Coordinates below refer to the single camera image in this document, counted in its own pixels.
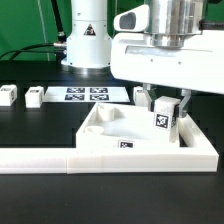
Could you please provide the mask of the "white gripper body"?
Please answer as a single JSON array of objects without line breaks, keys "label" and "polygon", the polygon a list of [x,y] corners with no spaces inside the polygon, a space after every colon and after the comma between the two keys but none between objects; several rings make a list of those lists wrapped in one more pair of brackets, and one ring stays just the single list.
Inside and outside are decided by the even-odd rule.
[{"label": "white gripper body", "polygon": [[224,94],[224,31],[205,30],[180,49],[154,47],[146,34],[119,33],[111,72],[122,80]]}]

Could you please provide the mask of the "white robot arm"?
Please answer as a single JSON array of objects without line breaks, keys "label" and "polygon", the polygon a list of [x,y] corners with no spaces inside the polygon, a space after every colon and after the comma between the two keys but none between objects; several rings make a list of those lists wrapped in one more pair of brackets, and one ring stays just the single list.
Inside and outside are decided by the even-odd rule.
[{"label": "white robot arm", "polygon": [[224,94],[224,24],[206,21],[209,0],[144,0],[114,18],[107,0],[71,0],[72,32],[62,64],[82,75],[109,69],[117,79],[182,90],[184,114],[193,90]]}]

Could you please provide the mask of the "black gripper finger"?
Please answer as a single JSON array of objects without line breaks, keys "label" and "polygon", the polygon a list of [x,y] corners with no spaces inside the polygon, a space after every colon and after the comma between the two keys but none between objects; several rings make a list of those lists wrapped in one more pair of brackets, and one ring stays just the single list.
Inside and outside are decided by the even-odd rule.
[{"label": "black gripper finger", "polygon": [[152,84],[143,84],[143,93],[147,99],[148,110],[150,112],[154,111],[155,100],[157,99],[156,95],[156,86]]},{"label": "black gripper finger", "polygon": [[182,100],[179,104],[179,117],[184,118],[187,115],[187,105],[191,98],[191,91],[188,89],[181,90]]}]

